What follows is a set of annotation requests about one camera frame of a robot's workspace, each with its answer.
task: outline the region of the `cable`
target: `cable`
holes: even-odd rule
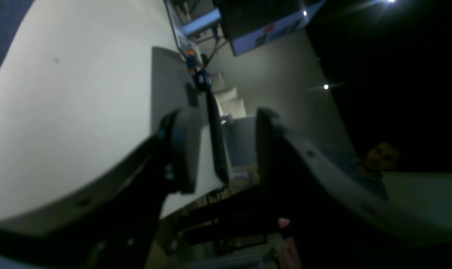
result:
[[[217,47],[218,42],[216,42],[216,45],[214,46],[214,51],[212,51],[211,56],[209,56],[208,61],[204,64],[204,68],[206,68],[209,63],[211,62],[213,56],[216,54],[217,51],[219,51],[222,47],[224,47],[224,45],[226,45],[228,43],[228,41],[224,41],[224,43],[221,44],[221,46]]]
[[[196,44],[200,44],[203,43],[204,41],[208,41],[209,39],[215,38],[215,36],[210,36],[204,39],[201,39],[200,41],[196,41]]]
[[[191,14],[191,12],[193,12],[193,11],[197,8],[197,6],[199,5],[199,2],[200,2],[200,0],[194,0],[193,6],[191,7],[190,10],[188,10],[188,13],[189,13],[189,14]],[[183,6],[183,5],[179,5],[179,7],[180,7],[180,10],[183,12],[183,14],[184,14],[184,15],[187,15],[186,9],[184,8],[184,6]]]
[[[193,3],[193,7],[191,7],[190,14],[197,8],[199,2],[200,0],[195,0],[195,2]]]

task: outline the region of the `white desk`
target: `white desk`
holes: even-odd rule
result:
[[[163,0],[33,3],[0,69],[0,221],[78,191],[156,131],[152,46],[176,50]],[[205,127],[196,193],[161,216],[219,186]]]

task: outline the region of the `wall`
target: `wall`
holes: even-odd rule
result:
[[[452,228],[452,173],[386,173],[390,201]]]
[[[214,42],[203,44],[209,55]],[[292,130],[313,142],[353,152],[347,131],[305,31],[298,31],[234,57],[229,45],[217,53],[209,72],[223,71],[228,86],[236,86],[246,113],[259,107],[279,113]]]

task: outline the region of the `dark ceiling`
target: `dark ceiling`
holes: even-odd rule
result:
[[[307,32],[359,155],[391,141],[401,170],[452,171],[452,2],[328,0]]]

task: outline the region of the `man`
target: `man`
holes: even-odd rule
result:
[[[381,180],[382,172],[397,168],[402,150],[396,145],[388,142],[379,143],[367,153],[363,160],[344,151],[329,148],[321,148],[321,150],[355,182],[382,199],[388,200],[386,188]]]

